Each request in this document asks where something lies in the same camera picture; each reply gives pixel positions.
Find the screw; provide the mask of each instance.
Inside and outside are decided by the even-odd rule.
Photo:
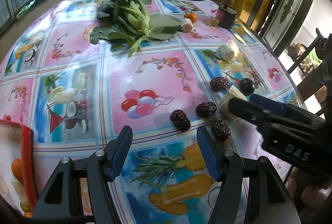
[[[64,158],[61,159],[61,162],[64,163],[64,164],[66,164],[66,163],[69,162],[69,160],[70,160],[69,157],[64,157]]]
[[[101,157],[101,156],[103,156],[105,154],[105,151],[104,150],[98,150],[98,151],[96,151],[96,156],[98,156],[98,157]]]
[[[232,150],[225,150],[225,155],[231,157],[234,155],[234,152]]]
[[[262,156],[261,157],[261,162],[263,162],[263,163],[267,163],[268,162],[268,158],[267,157],[265,157],[265,156]]]

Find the blue gripper pad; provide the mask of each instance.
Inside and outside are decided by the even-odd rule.
[[[284,116],[287,112],[286,108],[283,106],[282,103],[270,100],[257,94],[251,95],[250,102],[274,113],[275,115]]]
[[[211,138],[204,126],[199,127],[197,130],[197,143],[200,147],[200,152],[202,153],[209,174],[215,179],[215,181],[219,182],[221,176],[218,170],[219,163],[210,146],[210,142],[216,141]]]
[[[130,146],[132,145],[132,128],[124,126],[116,139],[117,148],[112,157],[112,170],[110,177],[114,180],[120,175]]]

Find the red tray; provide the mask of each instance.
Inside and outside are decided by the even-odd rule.
[[[3,160],[0,166],[2,197],[14,208],[24,213],[20,207],[19,195],[14,189],[14,182],[18,180],[11,170],[14,159],[22,160],[22,176],[26,198],[33,210],[38,200],[38,191],[34,179],[33,168],[33,131],[22,124],[0,119],[1,155]]]

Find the white root vegetable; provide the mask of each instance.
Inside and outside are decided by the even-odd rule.
[[[189,33],[191,32],[191,30],[193,29],[193,23],[191,22],[190,19],[188,18],[183,18],[181,20],[181,28],[182,28],[182,31],[185,32],[185,33]]]
[[[230,61],[234,57],[234,51],[227,44],[219,46],[218,54],[225,61]]]
[[[25,194],[25,190],[24,190],[24,186],[21,182],[19,181],[12,181],[13,187],[17,193],[17,195],[19,196],[20,202],[21,203],[25,203],[28,201],[28,198]]]
[[[225,97],[221,100],[219,107],[223,115],[225,115],[229,120],[235,120],[237,116],[230,113],[228,108],[228,103],[231,98],[238,97],[239,99],[247,101],[247,97],[240,92],[235,86],[231,86],[227,91]]]

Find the orange fruit in tray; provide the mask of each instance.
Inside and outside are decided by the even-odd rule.
[[[25,217],[30,217],[30,218],[31,218],[31,217],[32,217],[32,213],[31,213],[31,212],[26,212],[26,213],[24,213],[24,216],[25,216]]]
[[[23,183],[23,175],[22,175],[22,160],[14,159],[12,162],[12,173],[15,178]]]
[[[196,23],[198,21],[198,17],[193,12],[186,12],[184,18],[190,19],[192,23]]]

